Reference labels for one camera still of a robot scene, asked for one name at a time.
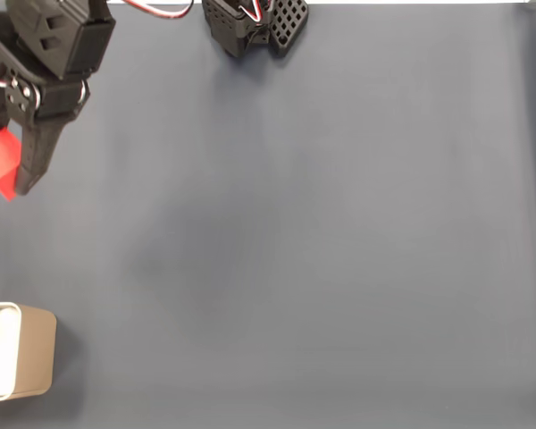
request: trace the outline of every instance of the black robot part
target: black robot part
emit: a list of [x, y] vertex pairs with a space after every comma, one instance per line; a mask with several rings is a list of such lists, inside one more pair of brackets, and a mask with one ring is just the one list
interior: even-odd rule
[[240, 6], [251, 8], [249, 2], [239, 0], [203, 0], [213, 39], [235, 57], [257, 45], [269, 45], [277, 56], [286, 55], [308, 18], [304, 0], [264, 0], [259, 22], [254, 22]]
[[22, 127], [16, 193], [46, 173], [65, 125], [89, 98], [115, 26], [105, 0], [7, 0], [0, 13], [0, 130]]

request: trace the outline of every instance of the red block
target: red block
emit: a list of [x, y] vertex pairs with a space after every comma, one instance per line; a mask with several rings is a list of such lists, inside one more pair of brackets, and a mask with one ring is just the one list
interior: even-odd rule
[[16, 196], [16, 171], [21, 160], [21, 143], [7, 129], [0, 131], [0, 192], [8, 201]]

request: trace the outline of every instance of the black perforated plate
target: black perforated plate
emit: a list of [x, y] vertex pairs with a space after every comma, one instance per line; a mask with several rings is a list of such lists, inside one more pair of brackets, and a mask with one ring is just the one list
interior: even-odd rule
[[284, 56], [292, 47], [308, 17], [304, 0], [276, 0], [270, 27], [270, 44], [278, 56]]

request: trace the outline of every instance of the dark gray tabletop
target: dark gray tabletop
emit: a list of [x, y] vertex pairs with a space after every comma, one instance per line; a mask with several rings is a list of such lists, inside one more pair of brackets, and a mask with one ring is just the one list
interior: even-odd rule
[[314, 6], [285, 61], [114, 7], [0, 301], [0, 429], [536, 428], [536, 6]]

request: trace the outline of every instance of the white container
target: white container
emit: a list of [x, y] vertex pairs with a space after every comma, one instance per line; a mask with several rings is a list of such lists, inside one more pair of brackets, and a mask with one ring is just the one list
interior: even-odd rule
[[52, 385], [55, 316], [0, 302], [0, 401], [46, 393]]

